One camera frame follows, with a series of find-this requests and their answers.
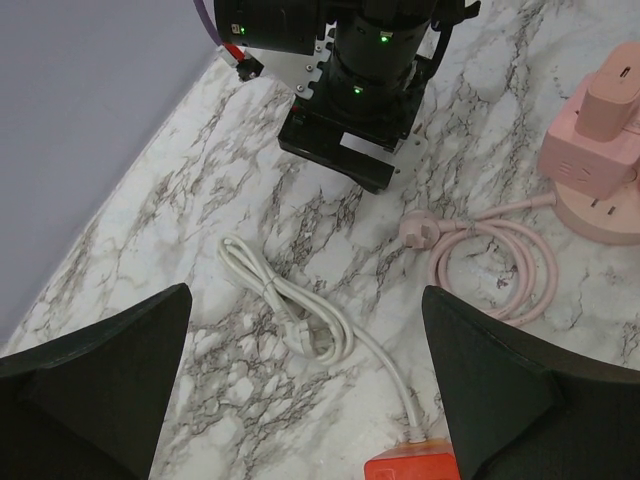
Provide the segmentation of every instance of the metal bracket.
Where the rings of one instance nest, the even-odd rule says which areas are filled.
[[[326,36],[325,40],[316,42],[316,51],[312,57],[255,48],[249,48],[247,51],[298,97],[309,100],[314,93],[309,84],[318,82],[322,77],[322,70],[318,68],[318,64],[329,61],[331,51],[326,47],[327,43],[332,41],[333,39]]]

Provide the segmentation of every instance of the white power cord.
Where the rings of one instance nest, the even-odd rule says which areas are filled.
[[[417,405],[398,367],[371,335],[350,322],[324,298],[280,277],[264,256],[254,252],[238,236],[227,234],[219,240],[218,257],[239,286],[260,295],[271,307],[274,312],[273,320],[280,328],[285,345],[295,354],[332,366],[353,352],[354,337],[361,340],[391,375],[407,412],[409,441],[420,443],[426,440],[420,426]],[[285,299],[311,313],[313,317],[310,321],[300,319]],[[314,328],[314,317],[316,322],[320,322],[317,328]]]

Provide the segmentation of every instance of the white marble countertop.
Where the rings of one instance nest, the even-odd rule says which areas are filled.
[[[360,479],[403,431],[393,385],[359,346],[325,371],[286,355],[268,309],[216,260],[236,231],[278,270],[340,305],[384,343],[433,436],[446,435],[420,298],[427,254],[397,240],[404,212],[446,217],[548,186],[536,171],[545,128],[582,77],[639,40],[637,0],[493,0],[458,27],[429,85],[424,159],[379,195],[278,149],[291,93],[241,85],[217,60],[87,227],[5,354],[119,312],[186,282],[191,327],[157,451],[157,479]],[[549,210],[516,217],[558,254],[559,293],[526,330],[640,369],[640,249],[580,239]],[[487,239],[451,264],[465,299],[504,300],[513,263]]]

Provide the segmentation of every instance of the cord strain relief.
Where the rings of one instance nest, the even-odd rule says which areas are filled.
[[[442,233],[450,233],[458,230],[458,220],[438,220],[438,228]]]
[[[287,323],[289,315],[284,310],[273,312],[273,321],[276,325],[284,325]]]
[[[532,203],[531,205],[532,208],[548,207],[548,206],[554,207],[558,203],[556,192],[551,190],[547,193],[539,195],[538,197],[534,197],[531,203]]]
[[[409,427],[409,443],[422,443],[427,441],[427,436],[420,427]]]

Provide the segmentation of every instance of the green led light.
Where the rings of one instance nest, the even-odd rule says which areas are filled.
[[[393,32],[380,32],[380,42],[389,43],[393,38]]]

